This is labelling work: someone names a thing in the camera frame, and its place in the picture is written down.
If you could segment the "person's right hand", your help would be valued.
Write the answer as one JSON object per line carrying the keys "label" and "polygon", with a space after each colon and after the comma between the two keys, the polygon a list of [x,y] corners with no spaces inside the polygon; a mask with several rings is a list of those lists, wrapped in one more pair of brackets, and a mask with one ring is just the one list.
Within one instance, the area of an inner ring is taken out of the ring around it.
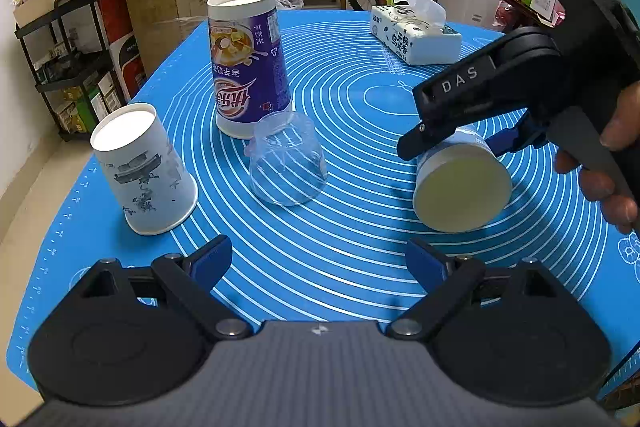
{"label": "person's right hand", "polygon": [[558,103],[547,128],[558,146],[554,169],[578,168],[585,198],[600,204],[606,222],[639,230],[639,84],[602,101],[571,94]]}

